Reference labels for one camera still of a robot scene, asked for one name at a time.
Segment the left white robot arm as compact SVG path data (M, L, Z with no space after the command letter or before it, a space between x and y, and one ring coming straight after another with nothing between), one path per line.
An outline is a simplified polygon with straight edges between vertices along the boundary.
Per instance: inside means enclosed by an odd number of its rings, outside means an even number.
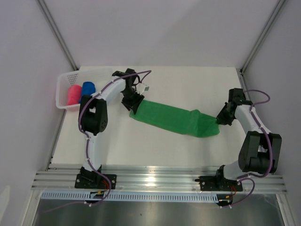
M78 128L86 136L86 159L76 177L75 188L108 189L115 186L114 175L101 173L101 138L108 125L108 104L118 94L122 94L122 105L130 112L137 113L144 99L137 86L142 79L135 70L128 68L125 72L115 71L111 81L101 91L81 98Z

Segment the green towel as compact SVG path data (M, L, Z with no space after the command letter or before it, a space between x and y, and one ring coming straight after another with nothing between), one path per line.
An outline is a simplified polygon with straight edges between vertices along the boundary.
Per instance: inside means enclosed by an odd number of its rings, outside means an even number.
M137 112L130 112L132 119L181 135L198 138L220 133L215 117L199 110L185 110L174 106L143 100Z

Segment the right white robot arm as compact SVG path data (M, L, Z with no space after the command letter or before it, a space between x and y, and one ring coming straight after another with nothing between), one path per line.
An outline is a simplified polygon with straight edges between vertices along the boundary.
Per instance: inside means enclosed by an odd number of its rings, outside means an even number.
M246 134L238 160L222 165L216 172L214 183L220 190L250 177L264 178L277 170L282 138L264 125L255 106L247 100L245 91L233 88L229 90L228 101L216 117L218 125L230 126L237 120Z

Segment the red towel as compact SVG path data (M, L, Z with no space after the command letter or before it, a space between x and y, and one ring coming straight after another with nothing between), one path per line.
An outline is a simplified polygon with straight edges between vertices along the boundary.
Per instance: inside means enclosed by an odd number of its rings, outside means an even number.
M67 105L76 105L80 102L82 87L80 85L72 85L67 93Z

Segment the blue towel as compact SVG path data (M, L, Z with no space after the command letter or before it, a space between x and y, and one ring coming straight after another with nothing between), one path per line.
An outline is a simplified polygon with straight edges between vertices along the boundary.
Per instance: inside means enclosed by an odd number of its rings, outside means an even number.
M81 95L80 95L80 98L79 98L79 104L81 103L81 98L84 96L84 95L92 95L96 92L96 88L95 88L95 84L91 81L86 81L83 83L82 85L82 90L81 90Z

